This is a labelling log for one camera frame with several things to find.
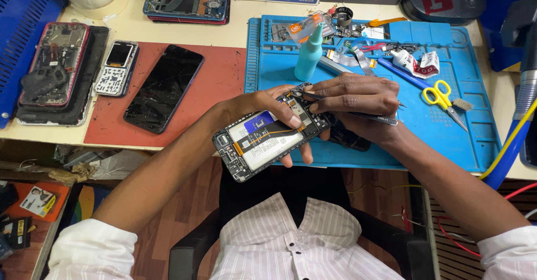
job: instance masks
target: red mat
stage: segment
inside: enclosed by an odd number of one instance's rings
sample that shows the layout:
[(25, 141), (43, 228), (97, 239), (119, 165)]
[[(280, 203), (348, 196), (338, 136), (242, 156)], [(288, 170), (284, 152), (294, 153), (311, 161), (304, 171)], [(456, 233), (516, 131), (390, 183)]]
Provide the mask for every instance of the red mat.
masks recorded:
[(140, 52), (131, 84), (124, 98), (97, 98), (84, 143), (164, 147), (185, 131), (212, 105), (242, 94), (246, 49), (182, 45), (205, 57), (192, 85), (162, 134), (155, 134), (123, 120), (123, 113), (169, 44), (138, 42)]

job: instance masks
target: yellow scissors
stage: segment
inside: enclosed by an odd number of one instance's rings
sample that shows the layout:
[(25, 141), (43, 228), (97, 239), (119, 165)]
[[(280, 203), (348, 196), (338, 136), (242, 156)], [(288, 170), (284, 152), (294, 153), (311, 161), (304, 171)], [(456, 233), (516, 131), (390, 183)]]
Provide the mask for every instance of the yellow scissors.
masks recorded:
[[(446, 93), (443, 93), (442, 91), (440, 91), (440, 89), (438, 88), (440, 84), (444, 85), (444, 87), (446, 88)], [(427, 92), (431, 92), (434, 95), (434, 101), (432, 101), (428, 97)], [(446, 81), (438, 80), (434, 83), (434, 87), (427, 87), (426, 89), (423, 90), (423, 97), (429, 104), (431, 105), (438, 104), (442, 108), (444, 108), (447, 111), (447, 113), (455, 120), (455, 122), (457, 122), (457, 124), (459, 124), (466, 132), (468, 132), (468, 129), (462, 122), (461, 118), (459, 117), (457, 112), (455, 112), (455, 109), (453, 109), (453, 107), (451, 106), (451, 101), (448, 98), (448, 95), (450, 93), (451, 93), (451, 87), (449, 87)]]

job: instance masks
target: shirt sleeve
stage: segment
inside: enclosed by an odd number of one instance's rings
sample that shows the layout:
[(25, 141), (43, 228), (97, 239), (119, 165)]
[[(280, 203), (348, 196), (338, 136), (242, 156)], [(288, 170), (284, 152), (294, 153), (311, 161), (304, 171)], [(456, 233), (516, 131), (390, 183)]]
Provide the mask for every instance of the shirt sleeve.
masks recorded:
[(136, 234), (97, 219), (83, 220), (60, 233), (45, 279), (131, 279), (137, 239)]
[(477, 243), (483, 280), (537, 279), (537, 226), (512, 229)]

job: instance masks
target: blue sticker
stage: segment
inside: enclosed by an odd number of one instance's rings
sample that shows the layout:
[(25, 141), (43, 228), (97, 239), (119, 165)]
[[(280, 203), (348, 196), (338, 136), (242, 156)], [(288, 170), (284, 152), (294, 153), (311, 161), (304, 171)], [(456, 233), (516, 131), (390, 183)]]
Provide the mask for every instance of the blue sticker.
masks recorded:
[(244, 127), (248, 131), (248, 133), (253, 133), (254, 131), (258, 130), (259, 128), (265, 127), (266, 125), (272, 123), (274, 119), (270, 115), (270, 112), (264, 111), (261, 114), (257, 115), (256, 117), (247, 120), (244, 123)]

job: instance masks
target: teal bottle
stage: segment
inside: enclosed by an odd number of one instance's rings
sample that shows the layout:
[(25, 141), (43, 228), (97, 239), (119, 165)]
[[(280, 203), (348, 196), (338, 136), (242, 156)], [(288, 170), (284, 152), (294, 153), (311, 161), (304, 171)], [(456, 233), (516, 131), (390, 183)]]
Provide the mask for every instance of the teal bottle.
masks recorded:
[(317, 62), (323, 56), (323, 23), (319, 23), (299, 50), (299, 60), (295, 66), (295, 77), (300, 81), (308, 81), (313, 77)]

